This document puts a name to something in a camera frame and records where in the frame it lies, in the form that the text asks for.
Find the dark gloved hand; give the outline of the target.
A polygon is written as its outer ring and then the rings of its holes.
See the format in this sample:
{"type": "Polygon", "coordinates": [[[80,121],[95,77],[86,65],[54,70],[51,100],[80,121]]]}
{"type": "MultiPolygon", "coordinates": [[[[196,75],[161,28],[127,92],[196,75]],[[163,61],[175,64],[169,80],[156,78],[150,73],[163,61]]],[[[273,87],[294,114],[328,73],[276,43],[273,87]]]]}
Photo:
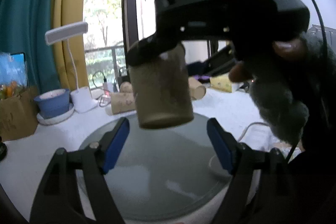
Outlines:
{"type": "Polygon", "coordinates": [[[335,52],[304,33],[275,42],[280,66],[258,76],[246,63],[232,82],[251,80],[260,116],[281,141],[302,152],[260,186],[242,212],[257,223],[335,223],[335,52]]]}

